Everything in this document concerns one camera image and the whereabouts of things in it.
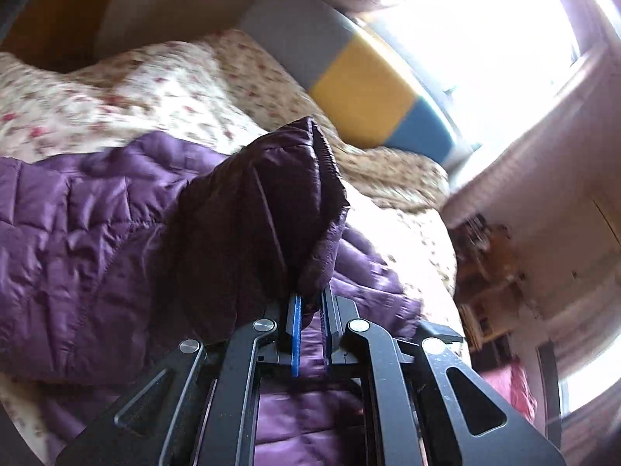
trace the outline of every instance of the sunlight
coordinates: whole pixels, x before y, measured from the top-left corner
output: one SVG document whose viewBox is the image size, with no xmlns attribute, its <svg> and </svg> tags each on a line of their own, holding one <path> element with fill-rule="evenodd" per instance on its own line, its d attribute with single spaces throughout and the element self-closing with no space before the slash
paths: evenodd
<svg viewBox="0 0 621 466">
<path fill-rule="evenodd" d="M 454 105 L 464 137 L 517 138 L 554 96 L 576 39 L 560 0 L 404 0 L 382 19 Z"/>
<path fill-rule="evenodd" d="M 597 398 L 621 379 L 621 335 L 582 370 L 564 380 L 563 403 L 573 412 Z"/>
</svg>

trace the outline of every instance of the pink object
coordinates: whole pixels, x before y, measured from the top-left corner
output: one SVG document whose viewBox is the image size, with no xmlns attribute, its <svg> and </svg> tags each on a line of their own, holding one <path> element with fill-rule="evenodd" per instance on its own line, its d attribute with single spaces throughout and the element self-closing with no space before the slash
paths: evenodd
<svg viewBox="0 0 621 466">
<path fill-rule="evenodd" d="M 481 373 L 480 376 L 527 421 L 531 424 L 535 422 L 537 401 L 530 392 L 526 371 L 519 359 L 514 359 L 504 368 Z"/>
<path fill-rule="evenodd" d="M 45 129 L 41 126 L 35 126 L 32 130 L 30 130 L 30 138 L 36 138 L 37 136 L 41 136 L 45 134 Z"/>
</svg>

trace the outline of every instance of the floral bedspread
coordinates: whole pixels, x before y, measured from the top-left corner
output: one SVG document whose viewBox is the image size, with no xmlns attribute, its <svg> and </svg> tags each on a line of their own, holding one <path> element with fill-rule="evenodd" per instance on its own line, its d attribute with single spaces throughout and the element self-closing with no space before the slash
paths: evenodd
<svg viewBox="0 0 621 466">
<path fill-rule="evenodd" d="M 322 128 L 348 183 L 348 222 L 397 271 L 406 294 L 421 298 L 428 320 L 463 333 L 452 301 L 456 261 L 438 213 L 448 191 L 443 169 L 412 153 L 344 143 L 306 92 L 243 32 L 145 46 L 69 74 L 0 53 L 0 155 L 30 163 L 120 146 L 152 130 L 231 154 L 305 115 Z M 468 349 L 460 353 L 467 360 Z M 0 376 L 0 401 L 44 459 L 34 387 Z"/>
</svg>

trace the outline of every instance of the blanket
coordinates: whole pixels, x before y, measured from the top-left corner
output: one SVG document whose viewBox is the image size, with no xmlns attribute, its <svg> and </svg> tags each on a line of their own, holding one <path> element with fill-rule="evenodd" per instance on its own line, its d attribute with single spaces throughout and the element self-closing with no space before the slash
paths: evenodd
<svg viewBox="0 0 621 466">
<path fill-rule="evenodd" d="M 70 74 L 0 53 L 0 155 L 28 163 L 122 146 L 153 130 L 231 154 L 266 132 L 313 116 L 335 154 L 365 233 L 422 315 L 462 331 L 452 301 L 456 261 L 438 208 L 445 173 L 421 156 L 344 144 L 304 90 L 244 33 L 146 46 Z M 468 360 L 468 349 L 461 349 Z M 0 398 L 40 457 L 46 429 L 33 384 L 0 375 Z"/>
<path fill-rule="evenodd" d="M 53 382 L 41 385 L 47 421 L 72 439 L 88 423 L 83 408 L 105 408 L 98 386 L 106 398 L 110 384 L 123 391 L 183 339 L 222 341 L 295 292 L 310 323 L 302 376 L 262 391 L 255 464 L 283 450 L 300 465 L 358 464 L 360 402 L 323 378 L 316 297 L 329 283 L 405 339 L 420 302 L 361 233 L 343 233 L 345 190 L 310 119 L 223 159 L 162 132 L 33 165 L 0 158 L 0 369 Z M 58 383 L 91 397 L 68 411 Z"/>
</svg>

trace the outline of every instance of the black metal frame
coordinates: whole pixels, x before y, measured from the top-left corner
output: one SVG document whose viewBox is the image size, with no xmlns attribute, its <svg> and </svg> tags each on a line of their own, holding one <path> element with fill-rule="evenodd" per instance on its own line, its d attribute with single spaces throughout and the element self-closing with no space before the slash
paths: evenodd
<svg viewBox="0 0 621 466">
<path fill-rule="evenodd" d="M 182 342 L 57 465 L 252 466 L 261 379 L 291 376 L 291 303 L 268 307 L 223 344 Z M 463 340 L 450 328 L 421 322 L 410 343 L 359 319 L 355 303 L 330 289 L 321 304 L 328 376 L 359 379 L 368 465 L 421 466 L 424 454 L 432 466 L 565 464 L 446 346 Z M 279 333 L 281 317 L 288 324 Z"/>
</svg>

